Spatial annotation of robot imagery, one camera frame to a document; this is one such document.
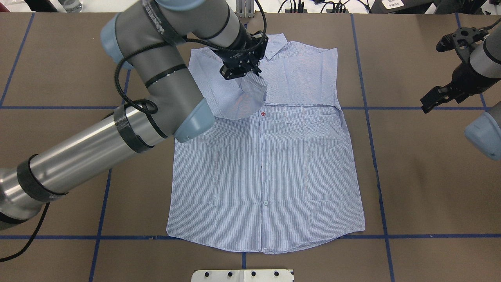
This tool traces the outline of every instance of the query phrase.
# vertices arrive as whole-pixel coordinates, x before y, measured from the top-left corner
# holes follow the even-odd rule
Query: brown table
[[[111,17],[0,14],[1,167],[16,166],[120,104],[115,64],[99,40]],[[498,16],[459,18],[480,27]],[[280,255],[169,238],[169,139],[55,202],[30,249],[0,264],[0,280],[190,281],[196,269],[242,267],[294,269],[297,282],[499,279],[501,165],[478,152],[463,130],[501,99],[501,84],[460,105],[426,115],[419,109],[420,97],[448,83],[459,64],[453,51],[434,49],[457,28],[455,15],[271,14],[268,22],[270,34],[339,48],[339,101],[366,231]],[[248,28],[261,24],[256,17]],[[198,47],[180,48],[186,61]],[[135,71],[122,80],[130,96],[146,96]],[[0,232],[0,256],[18,251],[37,221]]]

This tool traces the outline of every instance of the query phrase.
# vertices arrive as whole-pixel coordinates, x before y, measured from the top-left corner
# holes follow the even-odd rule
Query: white floor
[[[82,12],[121,12],[135,3],[137,0],[80,0],[83,5]],[[235,10],[236,8],[236,0],[226,0],[231,8]],[[263,10],[268,13],[276,13],[280,7],[280,4],[283,0],[260,0],[261,5],[263,6]],[[57,0],[51,0],[54,6],[61,12],[64,12],[63,7],[59,4]],[[7,9],[11,12],[31,12],[30,8],[23,0],[0,0],[0,3],[4,4]],[[372,6],[374,0],[369,0],[369,6]],[[305,9],[308,10],[309,13],[319,13],[324,4],[315,5],[312,0],[306,0]],[[286,3],[282,8],[282,13],[285,8],[290,8],[290,4]],[[346,8],[352,14],[366,14],[367,10],[365,7],[358,2],[357,0],[349,0],[346,3]],[[488,11],[494,15],[501,15],[501,8],[499,6],[491,5],[486,3],[482,6],[484,11]],[[428,10],[427,14],[432,14],[434,9],[431,8]]]

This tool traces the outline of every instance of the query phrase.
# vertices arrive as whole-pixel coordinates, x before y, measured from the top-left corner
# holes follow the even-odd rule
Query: light blue cap
[[[117,35],[115,33],[115,23],[117,22],[118,15],[116,14],[101,30],[101,44],[104,51],[117,64],[124,58],[120,47],[118,47]],[[129,70],[134,68],[129,62],[125,62],[122,67]]]
[[[176,130],[174,137],[181,143],[186,142],[209,130],[215,121],[209,104],[204,98]]]
[[[468,125],[464,135],[484,155],[495,161],[501,160],[501,128],[488,112]]]
[[[205,0],[156,0],[166,9],[173,11],[187,11],[200,6]]]

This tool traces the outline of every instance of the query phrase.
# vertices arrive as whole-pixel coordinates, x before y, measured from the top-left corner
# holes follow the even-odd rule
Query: striped shirt
[[[193,50],[189,65],[204,96],[198,78],[219,85],[221,61],[209,49]],[[337,49],[270,35],[260,68],[268,85],[257,112],[217,117],[207,132],[175,143],[167,233],[228,251],[283,253],[364,230],[337,100]]]

